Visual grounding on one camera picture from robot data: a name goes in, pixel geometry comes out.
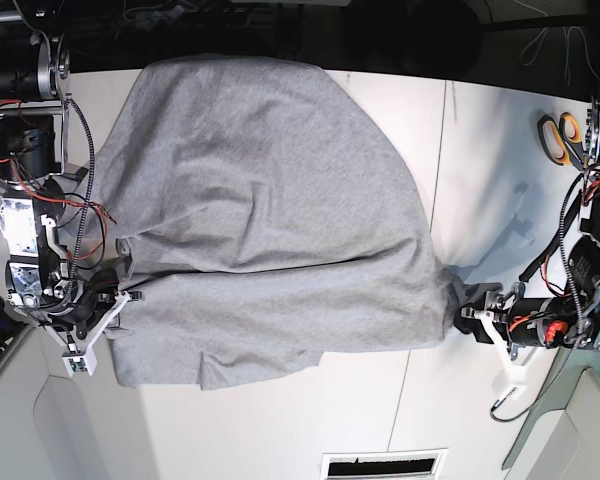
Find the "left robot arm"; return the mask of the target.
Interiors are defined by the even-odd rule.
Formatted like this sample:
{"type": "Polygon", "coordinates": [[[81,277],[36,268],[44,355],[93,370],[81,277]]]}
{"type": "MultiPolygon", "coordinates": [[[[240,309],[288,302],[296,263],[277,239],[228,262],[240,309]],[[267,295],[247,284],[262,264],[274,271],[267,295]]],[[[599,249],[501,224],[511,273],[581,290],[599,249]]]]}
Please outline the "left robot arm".
{"type": "Polygon", "coordinates": [[[501,397],[523,390],[543,349],[600,351],[600,87],[584,126],[563,113],[543,116],[537,130],[547,157],[578,171],[558,229],[507,293],[488,291],[455,318],[461,332],[496,347],[501,397]]]}

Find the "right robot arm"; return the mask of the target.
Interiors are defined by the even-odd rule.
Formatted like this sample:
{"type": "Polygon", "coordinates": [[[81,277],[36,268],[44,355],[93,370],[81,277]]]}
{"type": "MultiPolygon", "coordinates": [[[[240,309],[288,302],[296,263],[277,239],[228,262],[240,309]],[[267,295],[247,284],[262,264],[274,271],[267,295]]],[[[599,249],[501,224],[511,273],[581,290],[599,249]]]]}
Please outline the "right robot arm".
{"type": "Polygon", "coordinates": [[[141,294],[120,286],[131,263],[127,242],[60,240],[67,210],[79,230],[89,215],[101,231],[112,223],[90,191],[60,186],[69,119],[80,114],[60,8],[57,1],[0,2],[0,231],[9,302],[62,347],[70,373],[92,373],[96,341],[141,294]]]}

